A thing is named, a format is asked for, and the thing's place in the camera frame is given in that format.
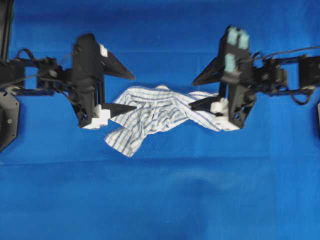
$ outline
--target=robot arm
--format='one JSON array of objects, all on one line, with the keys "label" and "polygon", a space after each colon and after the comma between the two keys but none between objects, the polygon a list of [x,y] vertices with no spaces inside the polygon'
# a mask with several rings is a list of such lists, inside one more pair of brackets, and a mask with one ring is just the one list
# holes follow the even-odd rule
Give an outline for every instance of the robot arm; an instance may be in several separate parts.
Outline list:
[{"label": "robot arm", "polygon": [[[297,104],[304,105],[320,85],[320,57],[299,55],[291,58],[272,58],[272,56],[313,48],[320,47],[276,52],[259,58],[256,57],[257,55],[251,57],[247,32],[238,27],[229,26],[220,39],[218,56],[192,83],[197,86],[220,82],[219,95],[195,101],[189,105],[195,111],[207,111],[216,115],[218,125],[225,131],[244,127],[258,92],[270,96],[290,95]],[[263,60],[262,67],[254,66],[254,61],[257,59]],[[281,68],[285,64],[299,65],[298,89],[289,90],[287,71]],[[297,100],[295,95],[305,95],[306,101]]]},{"label": "robot arm", "polygon": [[[29,59],[20,58],[26,52]],[[72,48],[72,67],[63,70],[55,58],[35,59],[24,48],[16,58],[0,63],[0,151],[17,136],[19,108],[14,96],[52,96],[63,94],[72,105],[78,126],[98,129],[108,119],[134,110],[135,106],[105,103],[104,75],[133,80],[135,77],[115,55],[96,42],[91,33],[77,38]],[[25,89],[25,67],[38,69],[36,89]],[[16,114],[11,114],[15,107]]]}]

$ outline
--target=table surface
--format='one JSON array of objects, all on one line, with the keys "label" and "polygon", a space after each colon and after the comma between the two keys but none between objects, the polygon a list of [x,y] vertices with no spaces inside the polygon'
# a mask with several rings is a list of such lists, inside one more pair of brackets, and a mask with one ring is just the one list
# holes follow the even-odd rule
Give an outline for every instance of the table surface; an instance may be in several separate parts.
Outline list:
[{"label": "table surface", "polygon": [[[320,45],[319,16],[318,0],[16,0],[9,55],[60,60],[92,32],[136,76],[106,76],[107,102],[134,85],[216,92],[191,82],[228,25],[269,54]],[[298,67],[286,69],[297,87]],[[305,106],[259,93],[244,129],[189,120],[132,158],[104,142],[116,123],[78,128],[61,94],[18,100],[18,138],[0,153],[0,239],[320,238],[319,91]]]}]

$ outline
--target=checkered cloth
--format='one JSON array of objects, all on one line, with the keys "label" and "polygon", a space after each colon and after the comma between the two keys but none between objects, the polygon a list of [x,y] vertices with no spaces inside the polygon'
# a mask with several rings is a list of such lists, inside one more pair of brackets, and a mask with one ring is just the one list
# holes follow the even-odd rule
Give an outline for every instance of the checkered cloth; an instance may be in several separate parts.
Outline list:
[{"label": "checkered cloth", "polygon": [[215,117],[213,114],[192,111],[188,105],[216,95],[202,91],[182,94],[171,91],[164,85],[156,88],[129,87],[114,103],[137,108],[111,118],[122,127],[108,133],[104,140],[120,153],[132,157],[147,135],[169,131],[189,119],[205,128],[220,131],[221,129],[212,123]]}]

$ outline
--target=white towel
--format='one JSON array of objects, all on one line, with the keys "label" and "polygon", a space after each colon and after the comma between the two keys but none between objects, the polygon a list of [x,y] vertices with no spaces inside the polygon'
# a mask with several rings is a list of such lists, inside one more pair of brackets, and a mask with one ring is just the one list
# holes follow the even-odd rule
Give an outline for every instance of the white towel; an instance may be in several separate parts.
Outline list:
[{"label": "white towel", "polygon": [[156,88],[129,87],[114,103],[137,108],[111,118],[122,127],[108,133],[104,140],[120,153],[132,157],[147,135],[166,132],[189,119],[205,128],[220,131],[212,123],[215,115],[192,111],[189,106],[189,103],[216,95],[202,91],[182,94],[171,91],[165,85]]}]

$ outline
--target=black plastic part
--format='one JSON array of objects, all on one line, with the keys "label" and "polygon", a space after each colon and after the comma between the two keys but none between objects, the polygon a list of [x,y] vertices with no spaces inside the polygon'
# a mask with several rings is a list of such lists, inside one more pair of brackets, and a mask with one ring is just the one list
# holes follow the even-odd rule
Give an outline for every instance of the black plastic part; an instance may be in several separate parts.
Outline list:
[{"label": "black plastic part", "polygon": [[229,122],[242,129],[256,99],[256,93],[250,88],[239,84],[230,84],[228,93]]},{"label": "black plastic part", "polygon": [[13,17],[13,0],[0,0],[0,58],[7,60]]},{"label": "black plastic part", "polygon": [[226,97],[226,92],[227,92],[227,86],[228,84],[226,84],[225,82],[221,82],[219,85],[219,96],[222,98]]},{"label": "black plastic part", "polygon": [[0,92],[0,152],[17,137],[19,108],[19,102],[11,94]]},{"label": "black plastic part", "polygon": [[320,86],[320,56],[299,59],[299,87]]},{"label": "black plastic part", "polygon": [[272,95],[281,89],[288,88],[287,71],[281,68],[280,61],[277,59],[265,59],[263,67],[253,69],[253,76],[254,81],[251,82],[251,88],[255,92]]},{"label": "black plastic part", "polygon": [[219,102],[220,99],[221,99],[220,96],[210,96],[210,97],[200,99],[198,101],[191,102],[189,103],[189,106],[191,106],[191,110],[193,111],[205,111],[211,114],[215,114],[210,111],[211,104],[214,102]]},{"label": "black plastic part", "polygon": [[0,88],[13,85],[25,76],[25,66],[21,61],[11,60],[6,64],[0,63]]},{"label": "black plastic part", "polygon": [[110,110],[110,118],[116,117],[120,114],[126,114],[132,110],[135,110],[136,106],[123,105],[118,103],[103,103],[102,109]]},{"label": "black plastic part", "polygon": [[[220,80],[230,84],[247,83],[253,80],[253,63],[251,61],[248,61],[251,59],[249,48],[239,48],[239,38],[236,40],[235,45],[231,45],[227,41],[229,30],[231,27],[232,26],[229,26],[226,29],[225,34],[220,39],[218,56],[215,57],[208,64],[208,66],[193,80],[193,86],[216,83]],[[225,71],[225,56],[227,54],[234,55],[236,61],[243,61],[243,63],[237,66],[237,71],[234,71],[233,73]]]},{"label": "black plastic part", "polygon": [[111,53],[101,55],[100,45],[91,33],[78,37],[72,52],[72,69],[69,82],[69,101],[78,118],[80,128],[92,122],[93,108],[101,104],[111,110],[111,116],[124,114],[135,107],[105,105],[104,74],[134,79],[132,73]]},{"label": "black plastic part", "polygon": [[108,51],[108,57],[103,57],[104,74],[114,77],[134,80],[135,76],[116,58],[116,56]]}]

